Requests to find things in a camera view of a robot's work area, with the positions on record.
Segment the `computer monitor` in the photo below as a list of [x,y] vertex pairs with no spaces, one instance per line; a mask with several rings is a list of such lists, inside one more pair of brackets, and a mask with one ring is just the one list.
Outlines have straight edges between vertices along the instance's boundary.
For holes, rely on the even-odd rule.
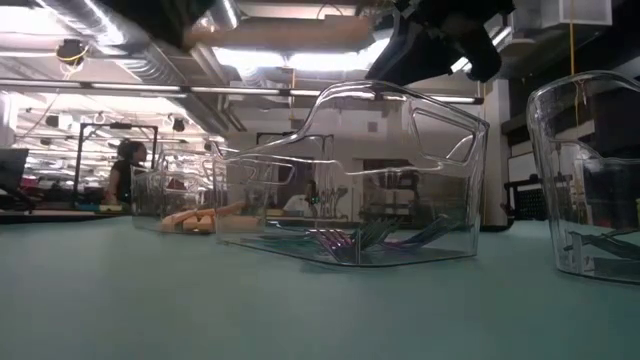
[[28,149],[0,149],[0,189],[16,191],[20,187]]

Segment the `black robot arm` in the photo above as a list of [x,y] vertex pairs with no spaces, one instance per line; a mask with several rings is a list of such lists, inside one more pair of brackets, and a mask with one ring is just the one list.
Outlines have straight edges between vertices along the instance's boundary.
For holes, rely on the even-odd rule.
[[512,0],[398,0],[395,8],[393,35],[367,79],[407,85],[451,74],[462,56],[472,65],[472,80],[486,82],[500,70],[484,23],[511,13]]

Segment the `metal frame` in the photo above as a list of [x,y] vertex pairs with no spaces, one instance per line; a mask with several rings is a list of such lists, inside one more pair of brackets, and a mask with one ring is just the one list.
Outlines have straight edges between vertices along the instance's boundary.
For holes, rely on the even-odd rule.
[[[87,138],[84,137],[84,129],[87,127],[93,127],[94,131],[90,132]],[[91,138],[93,133],[103,127],[108,127],[114,130],[131,130],[137,129],[151,129],[153,130],[153,146],[151,147],[151,169],[154,168],[156,162],[156,146],[158,144],[158,127],[152,125],[132,125],[123,123],[111,123],[111,124],[93,124],[93,123],[81,123],[80,134],[78,135],[78,154],[76,155],[76,171],[73,177],[73,194],[71,196],[71,206],[75,207],[76,200],[78,199],[78,182],[80,181],[80,162],[82,161],[82,144],[85,140]]]

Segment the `black shirt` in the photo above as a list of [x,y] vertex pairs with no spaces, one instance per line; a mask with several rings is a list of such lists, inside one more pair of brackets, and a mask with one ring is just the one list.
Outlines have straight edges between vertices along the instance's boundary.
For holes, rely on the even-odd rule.
[[128,160],[118,160],[111,168],[111,171],[117,170],[120,174],[120,181],[116,186],[116,199],[127,204],[131,204],[131,167],[143,168],[142,165]]

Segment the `ventilation duct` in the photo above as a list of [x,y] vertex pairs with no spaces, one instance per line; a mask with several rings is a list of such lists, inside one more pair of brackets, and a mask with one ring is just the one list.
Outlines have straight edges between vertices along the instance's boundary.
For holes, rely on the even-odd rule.
[[[111,11],[91,0],[35,0],[42,7],[52,10],[63,22],[83,35],[96,38],[100,50],[111,55],[139,53],[140,58],[121,61],[118,64],[144,83],[182,84],[181,74],[141,29],[131,26],[114,16]],[[226,133],[229,125],[213,116],[193,95],[172,100],[193,114],[198,125],[209,133]]]

